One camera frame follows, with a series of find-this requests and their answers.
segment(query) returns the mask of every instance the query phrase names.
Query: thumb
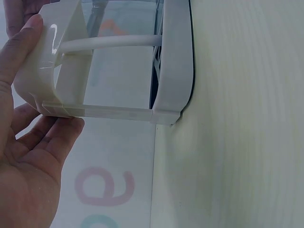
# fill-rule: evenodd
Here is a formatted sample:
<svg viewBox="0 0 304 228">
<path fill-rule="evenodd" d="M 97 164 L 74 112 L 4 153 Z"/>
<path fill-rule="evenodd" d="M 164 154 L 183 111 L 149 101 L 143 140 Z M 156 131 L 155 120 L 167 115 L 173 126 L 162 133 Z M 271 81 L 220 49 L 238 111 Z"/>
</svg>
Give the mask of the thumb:
<svg viewBox="0 0 304 228">
<path fill-rule="evenodd" d="M 7 143 L 13 116 L 11 84 L 26 56 L 39 41 L 42 28 L 42 17 L 31 17 L 23 29 L 0 51 L 0 159 Z"/>
<path fill-rule="evenodd" d="M 26 56 L 39 41 L 42 28 L 42 17 L 39 14 L 34 15 L 27 21 L 23 29 L 5 44 L 0 52 L 1 85 L 11 86 Z"/>
</svg>

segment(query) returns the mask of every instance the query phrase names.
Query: plastic holder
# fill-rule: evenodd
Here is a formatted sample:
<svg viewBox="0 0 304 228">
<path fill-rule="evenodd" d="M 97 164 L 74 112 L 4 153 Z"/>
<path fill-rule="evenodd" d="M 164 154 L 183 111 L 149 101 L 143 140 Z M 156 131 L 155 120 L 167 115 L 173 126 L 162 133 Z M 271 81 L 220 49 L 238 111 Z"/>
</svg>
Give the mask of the plastic holder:
<svg viewBox="0 0 304 228">
<path fill-rule="evenodd" d="M 42 37 L 17 73 L 14 87 L 41 114 L 139 120 L 165 125 L 178 120 L 189 101 L 193 84 L 188 0 L 164 1 L 158 35 L 89 38 L 80 0 L 44 5 L 40 14 L 44 20 Z M 152 108 L 85 105 L 92 50 L 126 46 L 153 46 L 154 57 L 156 52 L 159 54 L 161 67 L 156 70 L 158 89 Z M 59 65 L 55 85 L 54 69 Z"/>
</svg>

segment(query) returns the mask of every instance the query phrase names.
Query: hand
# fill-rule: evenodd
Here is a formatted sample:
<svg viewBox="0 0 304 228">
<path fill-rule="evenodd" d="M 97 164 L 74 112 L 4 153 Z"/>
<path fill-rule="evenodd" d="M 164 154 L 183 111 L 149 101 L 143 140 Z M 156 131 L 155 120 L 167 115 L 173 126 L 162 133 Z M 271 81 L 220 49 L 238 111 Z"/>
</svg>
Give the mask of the hand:
<svg viewBox="0 0 304 228">
<path fill-rule="evenodd" d="M 4 0 L 4 9 L 9 38 L 20 31 L 28 19 L 39 13 L 41 7 L 60 0 Z"/>
<path fill-rule="evenodd" d="M 84 122 L 81 119 L 41 117 L 19 139 L 39 113 L 29 105 L 13 110 L 11 84 L 43 28 L 40 15 L 0 52 L 0 227 L 46 228 L 57 210 L 63 163 Z"/>
</svg>

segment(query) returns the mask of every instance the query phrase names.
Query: wall mount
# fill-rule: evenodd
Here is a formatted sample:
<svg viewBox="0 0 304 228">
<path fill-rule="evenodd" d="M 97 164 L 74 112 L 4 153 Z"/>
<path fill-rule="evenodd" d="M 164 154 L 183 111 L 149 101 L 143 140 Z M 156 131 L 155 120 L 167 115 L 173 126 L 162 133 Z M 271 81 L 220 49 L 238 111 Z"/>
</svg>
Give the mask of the wall mount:
<svg viewBox="0 0 304 228">
<path fill-rule="evenodd" d="M 16 92 L 46 116 L 98 117 L 171 125 L 193 86 L 193 47 L 188 0 L 165 0 L 156 35 L 89 38 L 80 0 L 42 7 L 42 37 L 14 81 Z M 93 49 L 153 46 L 158 88 L 150 109 L 84 104 Z M 54 85 L 54 69 L 61 65 Z"/>
</svg>

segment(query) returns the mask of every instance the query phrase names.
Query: white plastic rod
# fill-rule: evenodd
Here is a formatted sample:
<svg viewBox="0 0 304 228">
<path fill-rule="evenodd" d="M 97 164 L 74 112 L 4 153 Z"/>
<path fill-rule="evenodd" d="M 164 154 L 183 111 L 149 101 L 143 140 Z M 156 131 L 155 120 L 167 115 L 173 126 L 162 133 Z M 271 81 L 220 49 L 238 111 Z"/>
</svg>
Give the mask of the white plastic rod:
<svg viewBox="0 0 304 228">
<path fill-rule="evenodd" d="M 63 42 L 59 48 L 61 53 L 72 51 L 92 50 L 109 47 L 126 47 L 126 46 L 161 46 L 161 35 L 127 35 L 127 36 L 110 36 L 95 37 L 87 39 L 77 39 Z"/>
</svg>

